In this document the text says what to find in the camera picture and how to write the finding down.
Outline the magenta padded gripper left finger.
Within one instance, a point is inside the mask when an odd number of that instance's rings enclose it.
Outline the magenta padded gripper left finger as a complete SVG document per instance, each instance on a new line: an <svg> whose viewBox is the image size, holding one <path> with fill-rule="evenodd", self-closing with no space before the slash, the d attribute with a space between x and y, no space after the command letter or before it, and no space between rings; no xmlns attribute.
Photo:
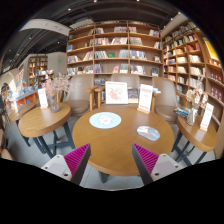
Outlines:
<svg viewBox="0 0 224 224"><path fill-rule="evenodd" d="M86 144L65 156L55 155L42 166L42 169L79 185L90 155L91 146L90 144Z"/></svg>

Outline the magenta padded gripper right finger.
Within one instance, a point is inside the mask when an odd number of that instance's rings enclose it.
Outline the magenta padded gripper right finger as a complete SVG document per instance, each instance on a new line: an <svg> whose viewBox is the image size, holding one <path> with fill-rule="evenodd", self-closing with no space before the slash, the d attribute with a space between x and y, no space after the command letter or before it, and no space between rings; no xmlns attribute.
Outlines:
<svg viewBox="0 0 224 224"><path fill-rule="evenodd" d="M137 144L132 144L132 155L144 185L182 169L182 166L169 155L158 155Z"/></svg>

